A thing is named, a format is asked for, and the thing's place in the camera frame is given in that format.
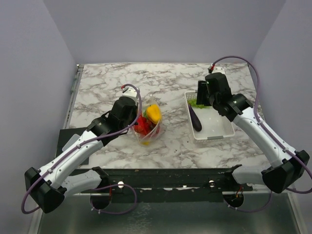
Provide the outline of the yellow bell pepper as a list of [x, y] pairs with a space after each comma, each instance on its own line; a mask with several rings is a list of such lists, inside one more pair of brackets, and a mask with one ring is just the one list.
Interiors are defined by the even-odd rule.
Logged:
[[153, 124], [158, 124], [158, 122], [161, 120], [162, 115], [160, 108], [157, 104], [150, 105], [146, 109], [146, 116], [147, 118], [153, 123]]

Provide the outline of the clear zip top bag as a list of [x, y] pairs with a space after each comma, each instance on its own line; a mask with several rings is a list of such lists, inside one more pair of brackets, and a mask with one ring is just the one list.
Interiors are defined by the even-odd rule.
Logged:
[[[150, 106], [150, 105], [153, 105], [153, 104], [157, 104], [159, 106], [159, 104], [157, 103], [156, 99], [153, 98], [152, 96], [150, 96], [148, 99], [144, 100], [143, 103], [142, 103], [142, 111], [140, 112], [140, 116], [143, 116], [145, 118], [147, 118], [146, 116], [146, 109]], [[138, 143], [141, 144], [142, 141], [149, 141], [150, 144], [152, 144], [154, 141], [156, 141], [160, 136], [161, 134], [164, 132], [164, 127], [163, 127], [163, 124], [162, 124], [162, 118], [161, 120], [158, 122], [158, 124], [153, 124], [148, 118], [147, 118], [152, 130], [151, 132], [146, 135], [146, 136], [143, 136], [139, 133], [136, 133], [134, 131], [134, 126], [131, 128], [132, 132], [135, 134], [137, 140], [138, 140]]]

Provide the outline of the purple eggplant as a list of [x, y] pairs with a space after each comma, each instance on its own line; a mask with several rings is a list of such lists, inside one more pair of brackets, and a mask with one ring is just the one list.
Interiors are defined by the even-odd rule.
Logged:
[[197, 132], [200, 132], [202, 130], [202, 125], [201, 125], [201, 122], [200, 122], [198, 116], [196, 115], [196, 113], [194, 112], [194, 110], [190, 104], [188, 104], [188, 109], [190, 112], [190, 117], [191, 117], [193, 129]]

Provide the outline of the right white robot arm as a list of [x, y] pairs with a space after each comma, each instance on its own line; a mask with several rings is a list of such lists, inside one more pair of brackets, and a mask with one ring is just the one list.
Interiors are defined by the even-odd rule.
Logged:
[[297, 151], [284, 142], [256, 113], [243, 94], [233, 95], [224, 74], [212, 73], [199, 81], [196, 102], [213, 107], [222, 117], [243, 130], [270, 163], [264, 168], [237, 167], [224, 178], [228, 190], [234, 191], [241, 184], [249, 183], [265, 185], [279, 194], [303, 175], [309, 154], [304, 150]]

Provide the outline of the red watermelon slice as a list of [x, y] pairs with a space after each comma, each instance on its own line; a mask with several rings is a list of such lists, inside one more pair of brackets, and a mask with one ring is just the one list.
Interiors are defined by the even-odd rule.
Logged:
[[134, 131], [143, 136], [148, 135], [151, 132], [152, 128], [147, 120], [147, 118], [140, 116], [134, 125]]

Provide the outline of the green grape bunch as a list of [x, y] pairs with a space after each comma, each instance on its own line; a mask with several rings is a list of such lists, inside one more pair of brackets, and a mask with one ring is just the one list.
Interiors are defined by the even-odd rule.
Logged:
[[187, 100], [187, 102], [192, 108], [198, 108], [198, 109], [210, 109], [211, 108], [211, 106], [205, 106], [204, 104], [197, 104], [195, 98], [189, 99]]

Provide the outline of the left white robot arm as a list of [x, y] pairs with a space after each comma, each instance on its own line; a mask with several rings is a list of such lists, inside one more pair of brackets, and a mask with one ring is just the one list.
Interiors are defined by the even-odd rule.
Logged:
[[86, 190], [105, 191], [108, 181], [98, 170], [90, 169], [80, 175], [71, 173], [92, 154], [127, 132], [137, 122], [141, 109], [140, 95], [121, 96], [108, 113], [94, 119], [58, 157], [39, 169], [29, 168], [24, 174], [26, 194], [22, 200], [22, 213], [32, 213], [25, 210], [28, 196], [48, 214], [69, 195]]

